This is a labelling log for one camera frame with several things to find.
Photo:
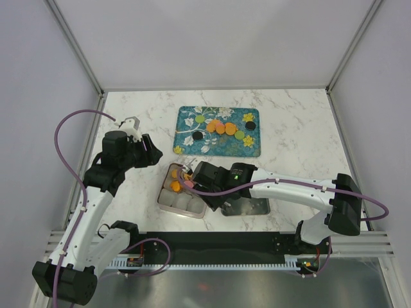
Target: green circle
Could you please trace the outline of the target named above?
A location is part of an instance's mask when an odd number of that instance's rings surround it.
[[[238,140],[243,140],[245,137],[244,132],[242,132],[241,130],[238,130],[235,134],[234,137]]]
[[[195,117],[195,121],[197,123],[203,123],[205,120],[206,120],[205,117],[201,114]]]

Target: blue placemat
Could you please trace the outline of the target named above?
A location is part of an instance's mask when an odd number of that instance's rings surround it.
[[[204,117],[204,122],[196,122],[196,117],[202,119],[201,116]],[[238,130],[244,132],[245,138],[238,140],[227,134],[209,133],[206,127],[213,119],[220,120],[224,124],[228,122],[235,124]],[[245,128],[245,123],[248,121],[256,124],[255,130],[250,131]],[[193,133],[197,131],[202,133],[202,140],[194,140]],[[173,151],[182,155],[259,157],[261,154],[259,112],[255,108],[181,107],[175,127]]]

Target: marble table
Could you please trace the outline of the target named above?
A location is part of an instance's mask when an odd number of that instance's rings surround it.
[[[177,112],[181,106],[252,107],[259,110],[261,156],[258,158],[200,157],[230,168],[246,162],[284,175],[335,178],[349,174],[331,108],[322,89],[304,90],[189,90],[110,92],[104,112],[115,118],[137,116],[142,133],[149,133],[164,156],[154,167],[127,172],[101,223],[137,223],[140,231],[294,231],[315,210],[304,205],[270,200],[271,212],[262,216],[225,217],[207,208],[203,219],[163,211],[156,200],[168,166],[193,159],[172,150]],[[101,119],[92,157],[101,151],[105,132],[116,127]]]

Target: gray floor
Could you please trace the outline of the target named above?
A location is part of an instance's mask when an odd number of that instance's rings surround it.
[[[130,279],[113,276],[99,283],[86,307],[392,307],[377,264],[330,260],[319,277],[306,279],[278,271],[167,271]]]

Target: black circle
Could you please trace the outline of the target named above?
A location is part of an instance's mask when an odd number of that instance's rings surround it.
[[[248,121],[247,123],[245,123],[245,128],[247,130],[255,130],[256,124],[253,121]]]
[[[193,139],[196,141],[203,139],[203,133],[199,131],[193,132]]]

